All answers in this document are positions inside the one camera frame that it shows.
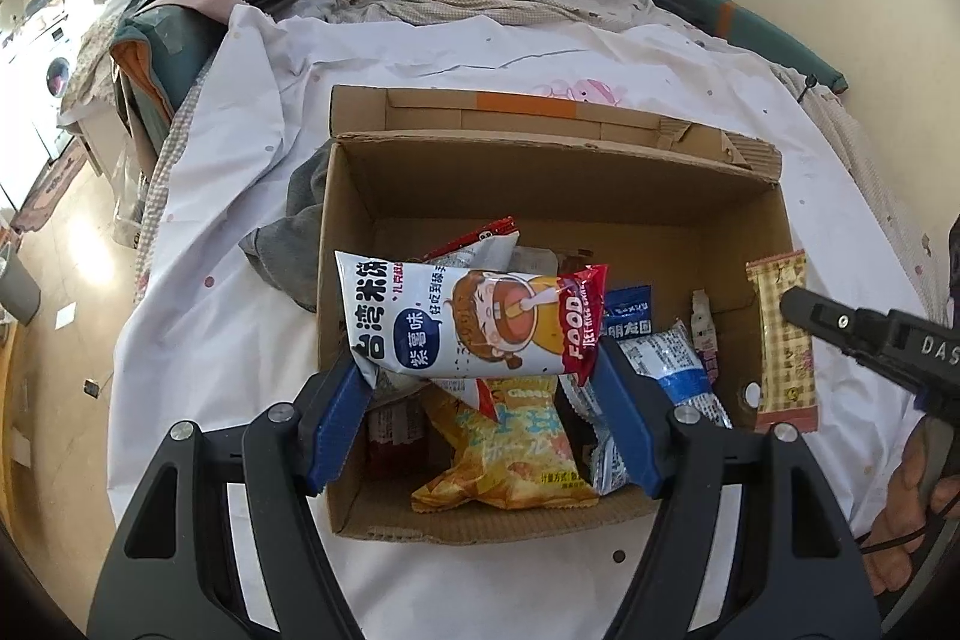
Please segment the person's right hand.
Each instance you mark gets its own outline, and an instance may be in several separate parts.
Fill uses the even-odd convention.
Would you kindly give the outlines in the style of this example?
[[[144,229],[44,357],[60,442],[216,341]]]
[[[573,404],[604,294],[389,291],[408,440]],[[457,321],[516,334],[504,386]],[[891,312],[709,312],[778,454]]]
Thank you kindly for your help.
[[[957,518],[958,503],[952,503],[958,494],[958,476],[942,477],[928,500],[921,498],[921,481],[926,471],[926,447],[921,425],[916,425],[907,440],[901,463],[889,481],[887,503],[872,523],[867,546],[878,546],[892,539],[908,536],[921,530],[929,512],[940,513],[950,507],[949,518]],[[913,565],[911,554],[923,544],[923,538],[914,539],[884,551],[864,557],[864,569],[875,596],[885,591],[900,591],[910,581]]]

